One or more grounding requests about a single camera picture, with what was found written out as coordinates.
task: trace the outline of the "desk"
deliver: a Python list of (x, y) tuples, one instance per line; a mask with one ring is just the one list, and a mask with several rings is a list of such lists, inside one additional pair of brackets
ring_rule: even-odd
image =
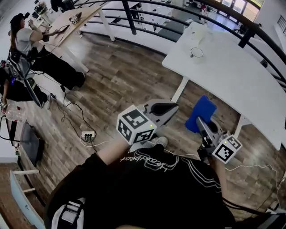
[[(207, 28), (205, 37), (195, 40), (203, 26), (192, 22), (162, 62), (184, 77), (172, 101), (178, 100), (191, 80), (241, 114), (236, 137), (243, 125), (252, 123), (279, 150), (285, 134), (284, 90), (257, 60), (222, 33)], [(193, 47), (204, 52), (199, 64), (190, 58)]]
[(24, 216), (34, 225), (37, 229), (45, 229), (43, 219), (38, 215), (31, 203), (26, 197), (26, 194), (35, 191), (34, 188), (22, 190), (15, 175), (37, 174), (39, 170), (27, 170), (27, 171), (10, 171), (10, 185), (12, 195), (21, 209)]
[[(82, 12), (81, 19), (78, 23), (73, 25), (69, 18), (75, 16), (77, 13)], [(53, 23), (52, 28), (50, 29), (51, 32), (55, 31), (56, 29), (61, 28), (65, 25), (70, 25), (69, 28), (62, 34), (58, 34), (56, 36), (50, 37), (50, 40), (47, 44), (51, 44), (53, 46), (61, 47), (69, 57), (79, 64), (79, 66), (85, 71), (88, 72), (88, 68), (78, 59), (76, 58), (73, 53), (64, 45), (64, 42), (74, 33), (76, 32), (81, 26), (83, 26), (86, 22), (88, 22), (95, 14), (99, 14), (105, 29), (107, 30), (108, 35), (112, 41), (115, 40), (114, 36), (111, 33), (110, 26), (102, 12), (101, 6), (92, 6), (86, 8), (78, 8), (73, 10), (65, 11), (61, 14)]]

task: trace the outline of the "sneaker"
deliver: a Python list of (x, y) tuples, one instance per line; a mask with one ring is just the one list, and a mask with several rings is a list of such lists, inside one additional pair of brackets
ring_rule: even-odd
[(152, 139), (151, 142), (154, 145), (161, 144), (165, 148), (167, 146), (167, 144), (168, 144), (168, 138), (166, 138), (166, 137), (157, 137), (157, 138)]
[(47, 110), (50, 108), (50, 95), (47, 95), (48, 99), (47, 101), (43, 104), (42, 107), (45, 107)]
[(81, 79), (80, 83), (76, 85), (79, 88), (81, 88), (82, 85), (84, 85), (84, 82), (85, 82), (85, 74), (83, 72), (81, 72), (81, 74), (82, 74), (82, 79)]

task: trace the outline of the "railing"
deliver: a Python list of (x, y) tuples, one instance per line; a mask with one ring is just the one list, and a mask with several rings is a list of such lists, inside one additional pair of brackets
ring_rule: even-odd
[(282, 29), (282, 33), (286, 36), (286, 20), (284, 19), (282, 15), (280, 15), (280, 18), (277, 23)]
[[(156, 26), (156, 27), (160, 27), (162, 29), (169, 30), (169, 31), (174, 32), (174, 33), (179, 34), (179, 35), (182, 35), (182, 32), (174, 30), (174, 29), (171, 29), (171, 28), (168, 28), (168, 27), (165, 27), (164, 25), (159, 25), (159, 24), (153, 23), (153, 22), (139, 20), (139, 19), (134, 19), (132, 17), (131, 13), (149, 14), (149, 15), (153, 15), (153, 16), (156, 16), (156, 17), (161, 17), (161, 18), (165, 18), (165, 19), (168, 19), (168, 20), (171, 20), (171, 21), (175, 21), (175, 22), (180, 23), (180, 24), (185, 25), (185, 26), (189, 26), (189, 23), (187, 23), (185, 21), (182, 21), (182, 20), (179, 20), (179, 19), (176, 19), (176, 18), (173, 18), (173, 17), (165, 16), (165, 15), (158, 14), (158, 13), (154, 13), (154, 12), (130, 9), (129, 5), (128, 5), (128, 2), (156, 4), (156, 5), (173, 8), (173, 9), (176, 9), (176, 10), (180, 10), (180, 11), (183, 11), (183, 12), (186, 12), (186, 13), (190, 13), (190, 14), (193, 14), (195, 16), (204, 18), (205, 20), (220, 26), (221, 28), (225, 29), (226, 31), (230, 32), (231, 34), (233, 34), (234, 36), (239, 38), (240, 42), (239, 42), (238, 45), (240, 47), (244, 48), (246, 45), (249, 45), (277, 73), (277, 75), (278, 75), (277, 78), (279, 79), (279, 81), (278, 81), (279, 84), (281, 86), (284, 86), (284, 84), (286, 85), (286, 79), (280, 73), (280, 71), (277, 69), (277, 67), (257, 47), (255, 47), (249, 41), (250, 38), (253, 37), (255, 34), (258, 35), (279, 56), (279, 58), (282, 60), (282, 62), (284, 64), (286, 64), (286, 55), (285, 55), (285, 53), (280, 49), (280, 47), (261, 28), (259, 28), (259, 26), (257, 24), (251, 22), (249, 19), (247, 19), (243, 15), (239, 14), (235, 10), (233, 10), (233, 9), (231, 9), (231, 8), (229, 8), (229, 7), (223, 5), (220, 2), (217, 2), (215, 0), (197, 0), (197, 1), (199, 1), (201, 3), (204, 3), (204, 4), (208, 5), (208, 6), (211, 6), (211, 7), (215, 8), (215, 9), (217, 9), (217, 10), (223, 11), (224, 13), (232, 16), (233, 18), (235, 18), (236, 20), (238, 20), (239, 22), (244, 24), (248, 28), (248, 30), (246, 31), (244, 36), (241, 36), (238, 33), (236, 33), (235, 31), (229, 29), (227, 26), (225, 26), (225, 25), (221, 24), (220, 22), (217, 22), (216, 20), (214, 20), (212, 18), (209, 18), (209, 17), (207, 17), (205, 15), (202, 15), (202, 14), (197, 13), (197, 12), (190, 11), (190, 10), (188, 10), (186, 8), (182, 8), (182, 7), (178, 7), (178, 6), (175, 6), (175, 5), (166, 4), (166, 3), (162, 3), (162, 2), (151, 1), (151, 0), (99, 0), (99, 1), (87, 0), (84, 3), (74, 4), (74, 6), (78, 6), (78, 8), (79, 8), (79, 7), (82, 7), (84, 5), (88, 5), (88, 4), (94, 5), (96, 3), (100, 3), (101, 5), (103, 5), (103, 4), (108, 3), (108, 2), (122, 2), (124, 8), (103, 8), (102, 10), (125, 11), (126, 17), (106, 16), (106, 18), (114, 18), (114, 19), (118, 19), (118, 20), (127, 20), (129, 22), (129, 25), (122, 25), (122, 24), (113, 23), (113, 22), (109, 23), (110, 25), (130, 28), (131, 31), (132, 31), (132, 34), (134, 34), (134, 35), (136, 35), (136, 31), (139, 30), (139, 31), (146, 32), (146, 33), (149, 33), (149, 34), (152, 34), (152, 35), (160, 36), (162, 38), (165, 38), (165, 39), (173, 41), (173, 42), (176, 42), (176, 40), (174, 40), (174, 39), (172, 39), (170, 37), (166, 37), (166, 36), (163, 36), (161, 34), (155, 33), (153, 31), (144, 30), (144, 29), (135, 27), (134, 22), (140, 22), (140, 23), (143, 23), (143, 24), (148, 24), (148, 25), (153, 25), (153, 26)], [(102, 24), (101, 21), (89, 21), (88, 23)]]

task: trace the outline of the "hand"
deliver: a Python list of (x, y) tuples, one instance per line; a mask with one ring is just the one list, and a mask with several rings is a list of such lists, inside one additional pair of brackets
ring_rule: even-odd
[(55, 36), (56, 34), (58, 34), (60, 32), (60, 30), (55, 30), (54, 32), (50, 33), (50, 36)]
[(33, 20), (29, 20), (29, 21), (28, 21), (28, 25), (29, 25), (30, 27), (32, 27), (32, 26), (34, 25)]
[(1, 111), (2, 111), (2, 113), (3, 114), (5, 114), (6, 113), (6, 109), (7, 109), (7, 100), (6, 99), (4, 99), (4, 100), (2, 100), (1, 102), (0, 102), (0, 105), (1, 105)]

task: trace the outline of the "white shoe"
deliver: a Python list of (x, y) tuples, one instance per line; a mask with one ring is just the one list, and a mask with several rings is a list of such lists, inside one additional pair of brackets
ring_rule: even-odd
[(157, 137), (157, 138), (152, 139), (151, 142), (154, 145), (161, 144), (165, 148), (167, 146), (167, 144), (168, 144), (168, 138), (166, 138), (166, 137)]
[(51, 98), (50, 98), (50, 95), (49, 95), (49, 94), (47, 95), (47, 97), (48, 97), (48, 99), (47, 99), (47, 101), (45, 102), (44, 106), (45, 106), (45, 108), (48, 110), (48, 109), (50, 108), (50, 100), (51, 100)]

